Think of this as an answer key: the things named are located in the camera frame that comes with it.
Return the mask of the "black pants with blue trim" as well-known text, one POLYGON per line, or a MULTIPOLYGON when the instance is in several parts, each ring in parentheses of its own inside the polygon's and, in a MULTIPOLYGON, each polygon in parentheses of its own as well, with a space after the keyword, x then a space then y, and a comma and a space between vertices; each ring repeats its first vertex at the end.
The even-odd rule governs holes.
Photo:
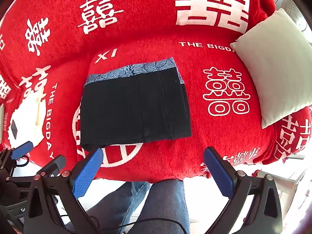
POLYGON ((186 88, 172 57, 87 77, 80 105, 84 150, 190 136, 186 88))

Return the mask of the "person's legs in jeans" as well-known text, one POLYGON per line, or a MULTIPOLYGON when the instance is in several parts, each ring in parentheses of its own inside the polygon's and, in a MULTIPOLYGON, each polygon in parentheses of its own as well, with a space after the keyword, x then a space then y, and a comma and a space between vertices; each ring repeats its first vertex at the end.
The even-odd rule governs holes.
POLYGON ((190 233, 182 180, 125 182, 86 211, 101 233, 123 233, 141 203, 129 233, 190 233))

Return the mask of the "beige cushion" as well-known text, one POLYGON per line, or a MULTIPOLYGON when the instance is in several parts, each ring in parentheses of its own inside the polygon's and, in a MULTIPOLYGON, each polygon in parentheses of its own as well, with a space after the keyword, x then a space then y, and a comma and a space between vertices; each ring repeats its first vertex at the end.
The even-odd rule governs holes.
POLYGON ((262 128, 311 105, 311 45, 285 10, 275 11, 230 47, 256 87, 262 128))

